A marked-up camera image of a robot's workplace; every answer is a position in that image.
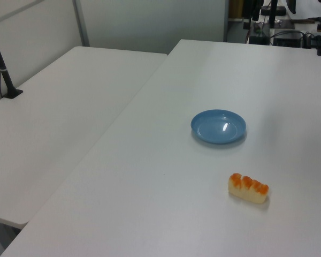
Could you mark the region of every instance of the electronic equipment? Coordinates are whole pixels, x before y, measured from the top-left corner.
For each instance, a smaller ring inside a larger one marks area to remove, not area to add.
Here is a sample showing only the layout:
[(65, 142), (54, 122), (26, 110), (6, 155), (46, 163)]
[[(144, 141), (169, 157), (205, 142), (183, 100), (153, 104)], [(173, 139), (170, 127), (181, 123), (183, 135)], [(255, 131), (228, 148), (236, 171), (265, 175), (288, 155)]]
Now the electronic equipment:
[[(270, 6), (265, 5), (262, 6), (261, 15), (269, 16), (270, 15)], [(287, 14), (287, 9), (284, 6), (277, 6), (276, 8), (276, 16), (285, 16)]]
[(274, 34), (279, 34), (273, 38), (273, 45), (277, 47), (301, 48), (301, 42), (305, 40), (300, 31), (291, 29), (275, 29)]
[(253, 24), (249, 35), (249, 44), (270, 44), (270, 26), (269, 24)]

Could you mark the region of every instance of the monitor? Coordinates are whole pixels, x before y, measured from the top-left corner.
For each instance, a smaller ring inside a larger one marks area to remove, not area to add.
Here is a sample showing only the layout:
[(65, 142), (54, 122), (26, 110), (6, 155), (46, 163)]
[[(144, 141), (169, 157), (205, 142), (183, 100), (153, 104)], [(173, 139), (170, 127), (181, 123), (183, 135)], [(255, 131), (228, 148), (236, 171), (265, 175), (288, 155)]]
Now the monitor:
[(286, 0), (291, 13), (296, 14), (296, 0)]

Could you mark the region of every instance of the black device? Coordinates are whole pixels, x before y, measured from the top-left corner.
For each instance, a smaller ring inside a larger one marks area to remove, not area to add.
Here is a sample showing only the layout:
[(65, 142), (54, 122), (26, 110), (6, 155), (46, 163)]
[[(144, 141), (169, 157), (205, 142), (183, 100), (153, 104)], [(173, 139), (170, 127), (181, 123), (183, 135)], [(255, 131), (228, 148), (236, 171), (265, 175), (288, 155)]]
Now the black device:
[(269, 24), (254, 23), (249, 35), (249, 44), (270, 44), (270, 26)]
[(0, 73), (1, 73), (2, 77), (4, 78), (4, 81), (5, 81), (6, 87), (7, 87), (7, 94), (3, 95), (3, 97), (13, 99), (16, 96), (20, 95), (22, 93), (22, 90), (16, 89), (13, 86), (11, 77), (9, 75), (7, 68), (6, 68), (4, 59), (2, 58), (2, 55), (1, 55), (1, 52), (0, 52)]
[(244, 29), (249, 29), (251, 20), (259, 20), (259, 12), (261, 10), (264, 0), (244, 0), (242, 16), (246, 20), (243, 24)]
[(271, 8), (270, 8), (270, 17), (269, 17), (269, 24), (270, 28), (290, 28), (294, 29), (295, 25), (290, 20), (276, 20), (276, 9), (277, 9), (278, 0), (271, 1)]
[(296, 14), (296, 0), (286, 0), (291, 13)]
[[(271, 8), (266, 5), (262, 6), (261, 15), (263, 16), (270, 16)], [(287, 9), (284, 6), (277, 6), (276, 8), (276, 16), (285, 16), (287, 14)]]
[(301, 41), (305, 42), (305, 38), (302, 38), (303, 36), (300, 31), (275, 29), (274, 34), (279, 34), (278, 36), (273, 38), (273, 45), (277, 47), (301, 48)]

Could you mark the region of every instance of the white surface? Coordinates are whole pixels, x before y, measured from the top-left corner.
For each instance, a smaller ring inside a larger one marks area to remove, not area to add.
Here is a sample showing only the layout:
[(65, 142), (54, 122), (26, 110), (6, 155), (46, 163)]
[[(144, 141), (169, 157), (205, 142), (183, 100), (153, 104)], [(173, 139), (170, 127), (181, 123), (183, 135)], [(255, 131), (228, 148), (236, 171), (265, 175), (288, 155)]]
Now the white surface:
[(22, 228), (165, 58), (76, 47), (0, 100), (0, 222)]
[[(0, 1), (1, 10), (7, 2)], [(0, 22), (0, 50), (15, 87), (80, 45), (70, 0), (45, 0)], [(2, 90), (6, 92), (3, 80)]]
[[(208, 109), (241, 115), (246, 139), (196, 140)], [(234, 172), (269, 200), (229, 195)], [(3, 257), (240, 255), (321, 256), (313, 51), (181, 41)]]
[(309, 19), (321, 17), (321, 3), (312, 0), (296, 0), (296, 14), (293, 14), (287, 5), (286, 0), (280, 0), (281, 4), (287, 9), (287, 13), (292, 19)]
[(226, 0), (78, 1), (92, 47), (168, 54), (181, 39), (224, 38)]

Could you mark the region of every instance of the metal stand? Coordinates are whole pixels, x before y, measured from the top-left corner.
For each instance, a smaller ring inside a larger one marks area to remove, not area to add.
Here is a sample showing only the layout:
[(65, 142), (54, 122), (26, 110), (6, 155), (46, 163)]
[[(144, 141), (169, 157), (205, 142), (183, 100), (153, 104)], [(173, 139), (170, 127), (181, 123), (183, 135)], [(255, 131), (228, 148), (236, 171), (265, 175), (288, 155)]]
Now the metal stand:
[(13, 86), (11, 77), (9, 75), (9, 72), (6, 68), (4, 59), (2, 58), (1, 52), (0, 52), (0, 72), (2, 74), (2, 77), (4, 78), (4, 81), (7, 86), (7, 94), (5, 94), (3, 97), (13, 99), (16, 96), (20, 95), (22, 93), (22, 90), (16, 89)]

